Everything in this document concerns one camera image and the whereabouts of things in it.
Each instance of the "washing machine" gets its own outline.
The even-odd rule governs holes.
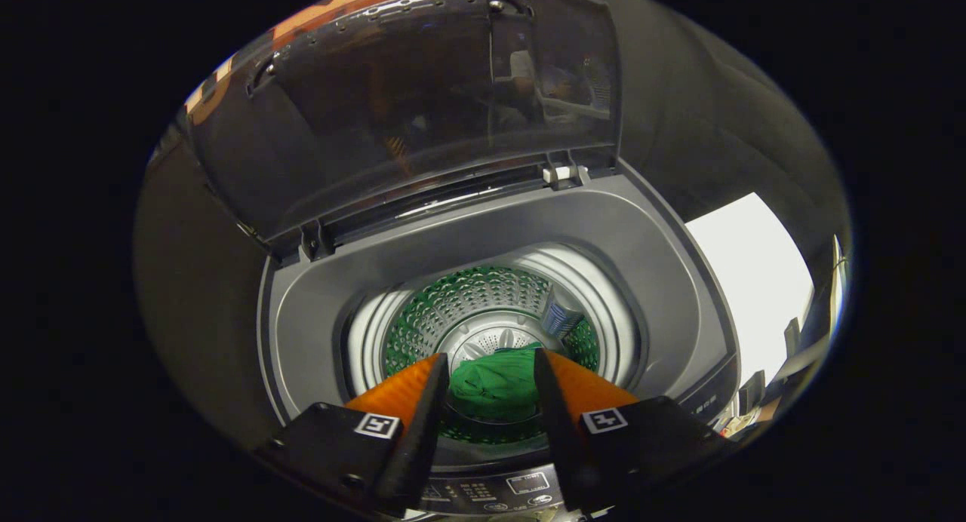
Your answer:
[[[626,78],[600,0],[324,0],[211,74],[173,132],[262,257],[241,312],[276,425],[431,354],[452,372],[534,343],[705,425],[731,415],[734,320],[622,158]],[[538,409],[448,401],[439,429],[418,511],[562,503]]]

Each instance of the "green towel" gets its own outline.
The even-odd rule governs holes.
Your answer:
[[[449,377],[453,408],[470,418],[517,422],[536,413],[534,349],[531,343],[518,349],[464,361]]]

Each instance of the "washing machine drum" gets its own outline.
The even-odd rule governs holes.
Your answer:
[[[534,346],[704,422],[731,401],[725,301],[619,157],[605,4],[382,0],[222,69],[189,101],[186,135],[269,255],[258,342],[282,425],[434,353],[459,377]],[[481,412],[456,390],[422,508],[487,514],[538,490],[549,499],[521,508],[559,502],[538,409]],[[483,491],[446,497],[463,485]]]

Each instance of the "washing machine lid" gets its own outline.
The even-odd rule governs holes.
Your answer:
[[[328,224],[442,186],[539,181],[551,152],[617,158],[603,2],[333,0],[293,19],[186,103],[208,188],[277,255],[306,237],[329,247]]]

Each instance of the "dark background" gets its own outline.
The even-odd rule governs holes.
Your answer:
[[[7,215],[10,247],[42,265],[28,323],[38,360],[9,364],[11,391],[39,401],[11,409],[9,429],[31,439],[8,446],[26,462],[11,466],[11,519],[338,519],[191,409],[152,353],[130,273],[144,165],[171,116],[224,58],[311,1],[4,0],[9,143],[29,145],[11,165],[35,169],[14,181],[44,183],[18,189],[37,205],[17,199]],[[952,519],[952,454],[935,449],[955,450],[958,405],[937,399],[962,388],[934,365],[962,349],[929,286],[958,254],[941,239],[955,224],[933,219],[956,198],[943,147],[961,131],[963,0],[657,1],[796,100],[839,160],[866,259],[848,342],[794,411],[689,491],[625,514]]]

